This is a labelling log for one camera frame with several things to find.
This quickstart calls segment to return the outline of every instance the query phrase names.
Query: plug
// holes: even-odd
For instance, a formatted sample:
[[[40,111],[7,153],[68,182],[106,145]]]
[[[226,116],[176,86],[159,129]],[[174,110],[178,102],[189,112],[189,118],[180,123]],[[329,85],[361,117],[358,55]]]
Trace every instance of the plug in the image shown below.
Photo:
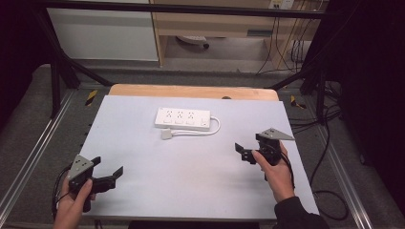
[[[161,135],[160,135],[162,140],[167,140],[173,137],[172,135],[172,130],[170,129],[163,129],[161,130]]]

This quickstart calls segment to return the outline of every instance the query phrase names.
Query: black sleeve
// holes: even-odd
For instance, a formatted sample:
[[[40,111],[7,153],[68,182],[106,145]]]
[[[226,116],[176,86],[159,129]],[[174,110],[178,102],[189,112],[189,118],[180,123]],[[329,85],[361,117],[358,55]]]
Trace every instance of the black sleeve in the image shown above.
[[[277,203],[274,212],[277,217],[277,225],[273,227],[274,229],[329,228],[321,216],[308,213],[298,197],[287,198]]]

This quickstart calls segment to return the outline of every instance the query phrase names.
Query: white cabinet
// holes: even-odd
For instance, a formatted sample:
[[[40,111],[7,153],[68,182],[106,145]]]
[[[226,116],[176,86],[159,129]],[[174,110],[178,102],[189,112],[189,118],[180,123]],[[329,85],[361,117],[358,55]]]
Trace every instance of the white cabinet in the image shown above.
[[[71,58],[158,61],[150,12],[48,9],[48,13],[62,49]]]

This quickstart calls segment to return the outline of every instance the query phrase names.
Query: power strip switch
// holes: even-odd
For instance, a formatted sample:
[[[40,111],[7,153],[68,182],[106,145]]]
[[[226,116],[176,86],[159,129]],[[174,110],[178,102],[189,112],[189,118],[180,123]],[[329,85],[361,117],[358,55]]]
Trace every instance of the power strip switch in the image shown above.
[[[209,131],[209,111],[178,108],[158,108],[155,127],[190,131]]]

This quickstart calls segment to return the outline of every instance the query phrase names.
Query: floor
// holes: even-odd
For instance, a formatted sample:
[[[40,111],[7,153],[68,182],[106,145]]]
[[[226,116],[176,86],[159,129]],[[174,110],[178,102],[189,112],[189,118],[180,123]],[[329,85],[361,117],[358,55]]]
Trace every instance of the floor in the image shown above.
[[[108,66],[95,68],[103,77],[119,83],[140,84],[178,84],[200,86],[228,86],[263,88],[270,86],[293,74],[293,71],[280,73],[256,73],[264,65],[266,49],[263,40],[257,39],[229,39],[209,38],[210,48],[183,44],[175,37],[169,39],[165,66],[154,65],[126,65],[118,69],[108,70]],[[262,71],[272,71],[269,61]],[[18,199],[12,202],[13,208],[8,212],[5,228],[38,227],[47,228],[52,223],[49,212],[49,195],[52,190],[56,172],[67,164],[71,158],[80,151],[80,144],[85,139],[85,133],[90,130],[97,108],[102,96],[108,93],[108,88],[95,84],[93,80],[81,75],[83,81],[80,90],[74,92],[73,102],[67,108],[58,129],[52,134],[52,139],[44,146],[42,157],[33,165],[32,175],[26,180]],[[313,102],[313,96],[301,96],[298,88],[301,81],[288,85],[279,92],[280,99],[284,101],[288,117],[313,118],[310,108],[303,109],[291,106],[291,96],[296,102],[306,105]],[[98,89],[98,96],[91,107],[84,106],[89,92]],[[51,89],[49,70],[38,69],[34,75],[26,96],[14,111],[8,125],[0,133],[0,196],[7,195],[12,182],[18,176],[19,168],[24,166],[27,158],[31,156],[32,148],[43,130],[50,122]],[[321,152],[324,141],[321,134],[322,127],[312,127],[304,132],[296,133],[296,141],[303,160],[307,175],[312,173]],[[345,127],[344,120],[338,118],[330,122],[330,137],[332,146],[344,164],[352,184],[358,193],[365,211],[370,217],[373,228],[405,228],[405,219],[397,210],[383,183],[372,167],[361,165],[359,154],[352,143],[350,133]],[[340,194],[335,171],[331,166],[330,157],[322,162],[320,170],[314,181],[315,189],[328,189]],[[316,202],[318,207],[334,216],[344,214],[339,199],[328,195],[319,195]],[[345,220],[333,220],[324,216],[332,228],[357,228],[355,217],[349,214]],[[126,222],[103,221],[111,228],[125,228]]]

